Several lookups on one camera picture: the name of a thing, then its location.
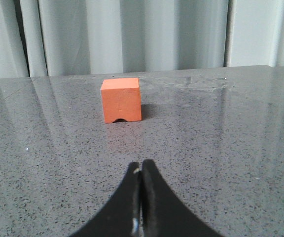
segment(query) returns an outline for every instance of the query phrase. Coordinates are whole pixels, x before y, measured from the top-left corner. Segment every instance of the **orange foam cube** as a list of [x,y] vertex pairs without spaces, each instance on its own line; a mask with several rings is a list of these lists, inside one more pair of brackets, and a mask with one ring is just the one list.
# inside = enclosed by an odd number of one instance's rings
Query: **orange foam cube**
[[118,119],[141,121],[141,95],[138,78],[106,79],[101,87],[105,123]]

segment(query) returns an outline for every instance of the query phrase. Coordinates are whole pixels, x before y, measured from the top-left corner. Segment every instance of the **table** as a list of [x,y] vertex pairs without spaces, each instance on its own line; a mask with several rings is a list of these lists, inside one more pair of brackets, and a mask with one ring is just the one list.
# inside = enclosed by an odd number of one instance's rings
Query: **table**
[[[120,77],[141,122],[103,123]],[[284,67],[0,79],[0,236],[70,235],[146,158],[222,235],[284,236]]]

